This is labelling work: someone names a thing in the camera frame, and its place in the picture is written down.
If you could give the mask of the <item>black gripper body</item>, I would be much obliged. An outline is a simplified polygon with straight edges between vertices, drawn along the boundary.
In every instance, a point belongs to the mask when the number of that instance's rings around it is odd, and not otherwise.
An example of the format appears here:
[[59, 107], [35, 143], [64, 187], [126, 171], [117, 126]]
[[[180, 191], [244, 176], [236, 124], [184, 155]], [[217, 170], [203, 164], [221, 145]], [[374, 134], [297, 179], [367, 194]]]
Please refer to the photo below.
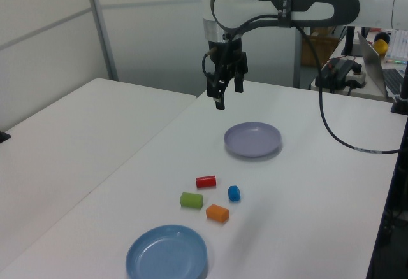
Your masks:
[[226, 43], [208, 42], [210, 60], [215, 71], [208, 73], [211, 80], [243, 80], [248, 72], [246, 53], [242, 50], [242, 40], [234, 39]]

